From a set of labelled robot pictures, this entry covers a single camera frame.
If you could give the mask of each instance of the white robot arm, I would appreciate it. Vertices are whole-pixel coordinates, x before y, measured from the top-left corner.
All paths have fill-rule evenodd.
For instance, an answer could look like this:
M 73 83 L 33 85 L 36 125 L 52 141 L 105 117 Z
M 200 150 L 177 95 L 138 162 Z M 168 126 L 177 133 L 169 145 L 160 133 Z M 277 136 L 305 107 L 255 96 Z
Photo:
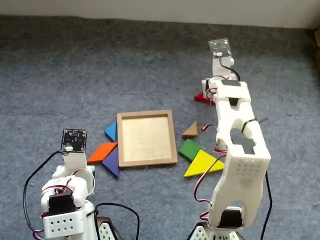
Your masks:
M 30 223 L 26 190 L 30 179 L 55 155 L 63 154 L 64 165 L 56 168 L 52 179 L 41 191 L 41 209 L 45 239 L 50 240 L 115 240 L 115 229 L 110 220 L 97 220 L 94 205 L 87 200 L 94 193 L 95 167 L 87 166 L 87 130 L 64 129 L 61 150 L 54 152 L 31 174 L 24 185 L 23 210 L 33 237 L 42 240 Z
M 210 41 L 209 46 L 213 55 L 213 77 L 202 81 L 203 97 L 215 102 L 218 116 L 216 143 L 226 152 L 226 158 L 222 176 L 208 205 L 210 231 L 207 230 L 207 239 L 230 237 L 236 240 L 239 238 L 235 232 L 250 227 L 256 217 L 271 156 L 253 113 L 247 84 L 230 69 L 234 60 L 228 40 Z M 232 129 L 239 129 L 243 137 L 232 139 Z M 232 206 L 239 202 L 242 207 Z

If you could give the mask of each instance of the wire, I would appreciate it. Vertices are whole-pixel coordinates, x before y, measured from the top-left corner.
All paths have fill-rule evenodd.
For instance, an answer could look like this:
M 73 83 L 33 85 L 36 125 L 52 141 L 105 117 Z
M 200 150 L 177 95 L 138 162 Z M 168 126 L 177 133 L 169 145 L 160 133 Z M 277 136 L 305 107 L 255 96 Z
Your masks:
M 95 212 L 94 223 L 95 223 L 95 230 L 96 230 L 96 234 L 97 234 L 98 240 L 101 240 L 100 239 L 100 234 L 99 234 L 98 221 L 97 221 L 97 215 L 99 214 L 98 208 L 100 206 L 117 206 L 117 207 L 121 207 L 121 208 L 127 209 L 127 210 L 131 211 L 132 213 L 134 213 L 135 216 L 136 216 L 136 219 L 137 219 L 135 240 L 138 240 L 138 238 L 139 238 L 139 229 L 140 229 L 140 217 L 139 217 L 139 214 L 135 210 L 133 210 L 132 208 L 130 208 L 130 207 L 126 206 L 126 205 L 122 205 L 122 204 L 114 203 L 114 202 L 99 203 L 94 208 L 94 212 Z
M 66 185 L 53 185 L 53 186 L 48 186 L 46 187 L 45 189 L 42 190 L 41 193 L 43 193 L 45 190 L 48 190 L 48 189 L 51 189 L 51 188 L 62 188 L 61 189 L 61 193 L 64 193 L 66 189 L 69 189 L 71 192 L 74 192 L 72 191 L 72 189 Z
M 208 213 L 209 213 L 209 211 L 205 211 L 205 212 L 201 213 L 201 214 L 200 214 L 200 219 L 201 219 L 201 220 L 208 221 L 209 218 L 208 218 L 207 216 L 205 216 L 205 215 L 207 215 Z
M 209 88 L 207 91 L 206 91 L 206 95 L 208 96 L 208 92 L 213 89 L 213 88 Z M 212 99 L 210 98 L 210 105 L 209 105 L 209 110 L 208 110 L 208 115 L 206 117 L 206 120 L 203 124 L 203 126 L 201 127 L 201 132 L 205 132 L 207 131 L 207 129 L 209 127 L 213 127 L 212 124 L 208 124 L 208 121 L 209 121 L 209 118 L 210 118 L 210 113 L 211 113 L 211 107 L 212 107 Z
M 269 178 L 268 178 L 268 171 L 265 172 L 265 182 L 266 182 L 266 187 L 268 188 L 268 195 L 269 195 L 270 205 L 269 205 L 268 213 L 266 214 L 266 217 L 265 217 L 265 221 L 264 221 L 264 224 L 263 224 L 260 240 L 264 239 L 267 223 L 268 223 L 268 220 L 269 220 L 269 217 L 270 217 L 270 213 L 271 213 L 271 210 L 272 210 L 272 196 L 271 196 L 271 189 L 270 189 Z
M 42 230 L 42 231 L 36 230 L 36 229 L 32 226 L 32 224 L 31 224 L 31 222 L 30 222 L 30 219 L 29 219 L 29 216 L 28 216 L 28 211 L 27 211 L 27 203 L 26 203 L 27 187 L 28 187 L 28 183 L 29 183 L 29 181 L 31 180 L 31 178 L 32 178 L 37 172 L 39 172 L 39 170 L 42 169 L 42 167 L 43 167 L 44 165 L 46 165 L 47 162 L 49 162 L 49 160 L 52 159 L 53 156 L 55 156 L 56 154 L 66 155 L 67 153 L 62 152 L 62 151 L 60 151 L 60 150 L 55 151 L 54 153 L 52 153 L 52 154 L 27 178 L 27 180 L 25 181 L 24 187 L 23 187 L 23 198 L 22 198 L 22 201 L 23 201 L 24 217 L 25 217 L 26 223 L 27 223 L 28 227 L 31 229 L 32 235 L 33 235 L 33 237 L 34 237 L 35 239 L 42 239 L 42 238 L 39 238 L 38 233 L 43 232 L 43 230 Z
M 90 197 L 93 193 L 94 193 L 94 190 L 95 190 L 95 187 L 96 187 L 96 180 L 95 180 L 95 176 L 93 175 L 93 173 L 90 171 L 90 170 L 88 170 L 88 169 L 86 169 L 86 168 L 78 168 L 77 170 L 75 170 L 73 173 L 71 173 L 71 176 L 72 175 L 75 175 L 77 172 L 79 172 L 79 171 L 86 171 L 86 172 L 88 172 L 91 176 L 92 176 L 92 181 L 93 181 L 93 187 L 92 187 L 92 190 L 91 190 L 91 192 L 88 194 L 88 196 L 87 197 Z
M 44 240 L 42 237 L 39 236 L 39 233 L 42 233 L 44 230 L 33 230 L 32 232 L 32 236 L 34 237 L 34 239 L 37 239 L 37 240 Z
M 212 165 L 202 174 L 202 176 L 199 178 L 199 180 L 198 180 L 197 183 L 195 184 L 194 189 L 193 189 L 193 197 L 194 197 L 194 199 L 195 199 L 197 202 L 207 202 L 207 203 L 209 203 L 209 204 L 212 206 L 212 204 L 211 204 L 211 202 L 210 202 L 209 200 L 204 199 L 204 198 L 202 198 L 202 199 L 198 199 L 198 198 L 197 198 L 197 190 L 198 190 L 198 187 L 200 186 L 201 182 L 203 181 L 203 179 L 204 179 L 205 176 L 207 175 L 207 173 L 210 171 L 210 169 L 211 169 L 221 158 L 223 158 L 223 157 L 225 157 L 225 156 L 226 156 L 226 155 L 222 155 L 222 156 L 218 157 L 218 158 L 212 163 Z
M 221 57 L 219 57 L 219 63 L 220 63 L 220 65 L 221 65 L 221 67 L 223 67 L 223 68 L 225 68 L 225 69 L 228 69 L 228 70 L 230 70 L 231 72 L 233 72 L 233 73 L 235 74 L 235 76 L 236 76 L 236 79 L 237 79 L 239 82 L 241 81 L 240 75 L 239 75 L 239 73 L 237 73 L 236 70 L 234 70 L 234 69 L 232 69 L 232 68 L 230 68 L 230 67 L 225 66 L 225 65 L 222 64 Z
M 219 154 L 226 154 L 226 153 L 227 153 L 227 150 L 218 149 L 218 148 L 217 148 L 218 145 L 219 145 L 219 142 L 214 146 L 213 151 L 216 152 L 216 153 L 219 153 Z

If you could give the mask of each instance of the plywood board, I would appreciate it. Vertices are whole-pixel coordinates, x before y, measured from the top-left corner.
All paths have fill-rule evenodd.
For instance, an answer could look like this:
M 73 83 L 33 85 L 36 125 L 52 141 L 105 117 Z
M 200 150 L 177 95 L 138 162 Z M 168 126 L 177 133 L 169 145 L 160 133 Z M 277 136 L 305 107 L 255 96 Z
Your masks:
M 119 167 L 178 162 L 171 110 L 117 114 Z

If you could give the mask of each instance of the black cable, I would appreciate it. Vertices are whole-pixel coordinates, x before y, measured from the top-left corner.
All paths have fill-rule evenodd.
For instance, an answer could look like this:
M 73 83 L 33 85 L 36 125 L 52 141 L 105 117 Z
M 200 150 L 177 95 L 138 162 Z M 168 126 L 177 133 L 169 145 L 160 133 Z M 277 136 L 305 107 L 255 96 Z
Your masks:
M 256 119 L 256 118 L 253 118 L 253 119 L 250 119 L 250 120 L 246 121 L 246 122 L 243 124 L 242 128 L 241 128 L 241 133 L 244 133 L 244 130 L 245 130 L 245 128 L 246 128 L 246 125 L 247 125 L 248 123 L 250 123 L 250 122 L 253 122 L 253 121 L 257 121 L 257 119 Z
M 117 207 L 121 207 L 121 208 L 127 209 L 127 210 L 131 211 L 132 213 L 134 213 L 135 216 L 136 216 L 136 219 L 137 219 L 135 240 L 138 240 L 138 238 L 139 238 L 139 229 L 140 229 L 140 217 L 139 217 L 139 214 L 135 210 L 133 210 L 132 208 L 130 208 L 130 207 L 126 206 L 126 205 L 122 205 L 122 204 L 114 203 L 114 202 L 99 203 L 94 208 L 94 212 L 95 212 L 94 224 L 95 224 L 95 230 L 96 230 L 96 234 L 97 234 L 98 240 L 101 240 L 100 239 L 100 234 L 99 234 L 98 221 L 97 221 L 97 215 L 99 214 L 98 207 L 100 207 L 100 206 L 117 206 Z
M 270 189 L 269 179 L 268 179 L 268 171 L 265 172 L 265 182 L 266 182 L 266 187 L 268 188 L 268 195 L 269 195 L 270 205 L 269 205 L 268 213 L 266 214 L 266 217 L 265 217 L 265 221 L 264 221 L 264 224 L 263 224 L 260 240 L 264 239 L 267 223 L 268 223 L 268 220 L 269 220 L 269 217 L 270 217 L 270 213 L 271 213 L 271 209 L 272 209 L 272 196 L 271 196 L 271 189 Z
M 230 70 L 231 72 L 233 72 L 233 73 L 236 75 L 236 79 L 237 79 L 239 82 L 241 81 L 240 75 L 239 75 L 239 73 L 237 73 L 236 70 L 234 70 L 234 69 L 232 69 L 232 68 L 230 68 L 230 67 L 225 66 L 225 65 L 222 64 L 221 57 L 219 57 L 219 63 L 220 63 L 220 65 L 221 65 L 221 67 L 223 67 L 223 68 L 225 68 L 225 69 L 228 69 L 228 70 Z
M 40 170 L 42 169 L 42 167 L 44 165 L 46 165 L 47 162 L 49 162 L 49 160 L 56 154 L 62 154 L 62 155 L 66 155 L 65 152 L 62 151 L 55 151 L 54 153 L 52 153 L 29 177 L 28 179 L 25 181 L 24 184 L 24 188 L 23 188 L 23 212 L 24 212 L 24 217 L 26 220 L 26 223 L 28 224 L 28 227 L 34 232 L 36 229 L 32 226 L 29 216 L 28 216 L 28 212 L 27 212 L 27 203 L 26 203 L 26 195 L 27 195 L 27 187 L 28 187 L 28 183 L 31 180 L 31 178 Z

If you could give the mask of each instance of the tangram piece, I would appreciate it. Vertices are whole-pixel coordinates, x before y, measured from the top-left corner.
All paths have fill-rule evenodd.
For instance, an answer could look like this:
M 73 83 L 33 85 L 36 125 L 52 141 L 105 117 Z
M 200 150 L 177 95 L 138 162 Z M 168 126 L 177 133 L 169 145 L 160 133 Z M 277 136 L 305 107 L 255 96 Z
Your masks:
M 198 136 L 198 129 L 197 129 L 197 122 L 191 124 L 187 130 L 182 134 L 182 137 L 189 138 L 189 137 L 196 137 Z
M 201 147 L 198 143 L 191 139 L 187 139 L 180 147 L 179 154 L 192 162 L 200 149 Z
M 195 95 L 193 99 L 202 103 L 208 103 L 208 104 L 210 103 L 210 100 L 208 98 L 204 98 L 204 95 L 202 93 Z
M 118 147 L 106 156 L 103 160 L 102 165 L 110 170 L 116 177 L 119 177 L 119 158 L 118 158 Z
M 88 159 L 88 164 L 101 163 L 106 156 L 118 145 L 117 142 L 103 143 L 101 144 L 95 152 Z
M 116 141 L 116 132 L 117 132 L 117 123 L 114 122 L 110 126 L 108 126 L 104 133 L 107 137 L 109 137 L 113 142 Z
M 184 177 L 203 174 L 216 160 L 217 159 L 210 154 L 206 153 L 203 150 L 200 150 L 190 164 L 188 170 L 185 172 Z M 209 172 L 222 170 L 224 169 L 224 167 L 225 164 L 222 161 L 218 160 Z

